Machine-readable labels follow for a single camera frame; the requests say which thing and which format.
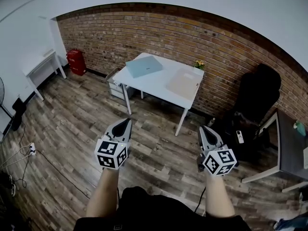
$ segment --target black t-shirt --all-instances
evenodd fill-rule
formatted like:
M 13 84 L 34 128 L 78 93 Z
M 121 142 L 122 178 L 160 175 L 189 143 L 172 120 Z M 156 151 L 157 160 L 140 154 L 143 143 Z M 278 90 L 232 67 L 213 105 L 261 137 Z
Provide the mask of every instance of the black t-shirt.
M 150 196 L 140 187 L 126 188 L 112 218 L 80 218 L 74 230 L 237 230 L 249 231 L 240 216 L 202 217 L 178 200 Z

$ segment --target qr code cube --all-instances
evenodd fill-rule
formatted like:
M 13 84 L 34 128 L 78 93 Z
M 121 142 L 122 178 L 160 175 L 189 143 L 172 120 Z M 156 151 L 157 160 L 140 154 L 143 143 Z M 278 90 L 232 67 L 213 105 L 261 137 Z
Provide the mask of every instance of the qr code cube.
M 234 153 L 231 149 L 211 151 L 206 155 L 204 167 L 212 175 L 225 175 L 236 165 Z
M 103 136 L 96 143 L 95 158 L 103 167 L 119 169 L 128 157 L 128 147 L 127 143 L 109 141 Z

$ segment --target blue laptop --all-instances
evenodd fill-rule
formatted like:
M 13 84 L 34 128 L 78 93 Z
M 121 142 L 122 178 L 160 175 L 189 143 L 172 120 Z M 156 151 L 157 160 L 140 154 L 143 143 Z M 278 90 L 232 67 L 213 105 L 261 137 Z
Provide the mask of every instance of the blue laptop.
M 126 67 L 133 78 L 163 70 L 163 66 L 153 56 L 126 62 Z

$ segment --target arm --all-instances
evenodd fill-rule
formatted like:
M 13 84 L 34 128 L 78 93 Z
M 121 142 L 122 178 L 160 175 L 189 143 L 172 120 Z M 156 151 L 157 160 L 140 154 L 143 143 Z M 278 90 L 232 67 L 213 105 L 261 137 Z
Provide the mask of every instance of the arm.
M 206 212 L 217 218 L 235 216 L 234 207 L 228 197 L 222 176 L 206 173 Z
M 87 206 L 86 217 L 110 217 L 116 212 L 119 170 L 105 168 Z

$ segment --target red box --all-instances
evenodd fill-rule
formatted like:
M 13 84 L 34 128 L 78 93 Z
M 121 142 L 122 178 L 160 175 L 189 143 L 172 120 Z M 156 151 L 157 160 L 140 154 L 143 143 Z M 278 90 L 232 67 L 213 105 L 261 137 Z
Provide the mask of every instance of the red box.
M 84 75 L 87 71 L 85 61 L 82 56 L 82 52 L 79 50 L 70 50 L 66 54 L 69 66 L 74 74 Z

